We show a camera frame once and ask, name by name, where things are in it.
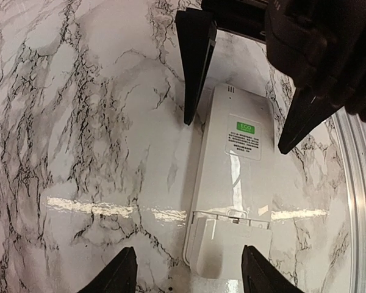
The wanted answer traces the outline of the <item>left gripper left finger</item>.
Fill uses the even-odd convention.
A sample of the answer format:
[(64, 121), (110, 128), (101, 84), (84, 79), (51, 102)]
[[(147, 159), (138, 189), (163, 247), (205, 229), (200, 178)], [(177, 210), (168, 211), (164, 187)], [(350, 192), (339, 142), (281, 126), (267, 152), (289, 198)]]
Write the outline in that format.
[(137, 270), (134, 247), (125, 247), (79, 293), (134, 293), (137, 285)]

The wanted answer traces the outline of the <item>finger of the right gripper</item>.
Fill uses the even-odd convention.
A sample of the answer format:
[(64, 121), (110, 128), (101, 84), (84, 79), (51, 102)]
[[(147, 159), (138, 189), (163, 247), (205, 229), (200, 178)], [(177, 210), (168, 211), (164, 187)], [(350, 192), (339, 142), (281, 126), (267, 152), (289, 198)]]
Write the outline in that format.
[(291, 152), (314, 128), (338, 111), (328, 98), (318, 98), (309, 86), (297, 88), (278, 142), (282, 154)]

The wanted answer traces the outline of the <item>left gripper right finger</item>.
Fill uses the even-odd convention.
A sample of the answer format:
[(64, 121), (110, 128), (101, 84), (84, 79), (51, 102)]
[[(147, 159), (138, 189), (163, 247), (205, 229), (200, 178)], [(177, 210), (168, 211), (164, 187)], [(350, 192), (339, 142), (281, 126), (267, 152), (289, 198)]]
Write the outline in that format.
[(302, 293), (252, 245), (244, 246), (241, 268), (245, 293)]

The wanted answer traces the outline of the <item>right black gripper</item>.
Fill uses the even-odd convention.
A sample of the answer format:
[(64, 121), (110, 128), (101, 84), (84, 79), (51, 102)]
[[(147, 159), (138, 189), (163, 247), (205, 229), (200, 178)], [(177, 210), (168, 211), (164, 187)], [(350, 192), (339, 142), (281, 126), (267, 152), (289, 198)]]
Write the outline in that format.
[(186, 125), (193, 122), (198, 108), (216, 44), (217, 29), (265, 43), (266, 14), (273, 12), (278, 19), (273, 21), (275, 27), (269, 25), (270, 35), (290, 43), (292, 30), (281, 18), (290, 11), (292, 4), (292, 1), (202, 1), (202, 10), (177, 11), (175, 23), (185, 80)]

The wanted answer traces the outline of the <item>white remote control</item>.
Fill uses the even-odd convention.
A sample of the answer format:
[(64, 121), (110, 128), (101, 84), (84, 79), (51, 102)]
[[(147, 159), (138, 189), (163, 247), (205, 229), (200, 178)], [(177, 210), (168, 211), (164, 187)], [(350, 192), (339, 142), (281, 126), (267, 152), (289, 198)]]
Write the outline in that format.
[(227, 84), (215, 87), (188, 226), (195, 211), (270, 223), (274, 134), (269, 100)]

